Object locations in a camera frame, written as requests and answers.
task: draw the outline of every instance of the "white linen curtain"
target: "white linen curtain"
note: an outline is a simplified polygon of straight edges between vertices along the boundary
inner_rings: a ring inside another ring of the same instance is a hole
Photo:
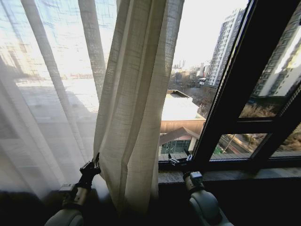
[[[0,190],[41,198],[100,152],[117,209],[145,212],[183,1],[0,3]]]

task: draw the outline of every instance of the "black window frame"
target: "black window frame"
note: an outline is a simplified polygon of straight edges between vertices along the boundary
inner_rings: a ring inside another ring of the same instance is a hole
[[[282,1],[272,3],[263,0],[249,1],[223,77],[193,152],[191,168],[194,170],[258,170],[301,166],[301,156],[270,158],[300,124],[301,108],[298,106],[298,103],[301,103],[300,85],[276,116],[239,117],[299,2],[292,0],[284,4]],[[267,133],[250,158],[211,160],[223,134],[244,133]],[[175,169],[168,166],[168,162],[159,162],[161,169]]]

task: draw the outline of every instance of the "sky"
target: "sky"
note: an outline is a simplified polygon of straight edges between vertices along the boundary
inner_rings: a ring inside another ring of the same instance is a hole
[[[173,65],[185,67],[211,60],[224,19],[247,0],[186,0],[175,47]]]

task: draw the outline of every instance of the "glass pane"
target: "glass pane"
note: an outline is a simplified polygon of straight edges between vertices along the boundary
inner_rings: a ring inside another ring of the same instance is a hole
[[[162,112],[159,160],[165,160],[168,155],[166,143],[175,139],[173,153],[185,156],[184,149],[192,152],[212,105],[246,5],[247,0],[184,2]]]
[[[301,156],[301,124],[291,133],[272,157]]]
[[[221,136],[211,160],[249,158],[266,134],[224,134]]]
[[[288,22],[240,117],[275,116],[301,80],[301,3]]]

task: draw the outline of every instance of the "window sill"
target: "window sill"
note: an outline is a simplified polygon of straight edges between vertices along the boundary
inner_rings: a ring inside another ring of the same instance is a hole
[[[183,173],[179,170],[159,170],[159,184],[184,183]],[[261,169],[256,173],[245,170],[221,170],[208,171],[203,174],[203,181],[224,181],[224,180],[250,180],[250,179],[277,179],[277,178],[300,178],[301,168],[272,168]]]

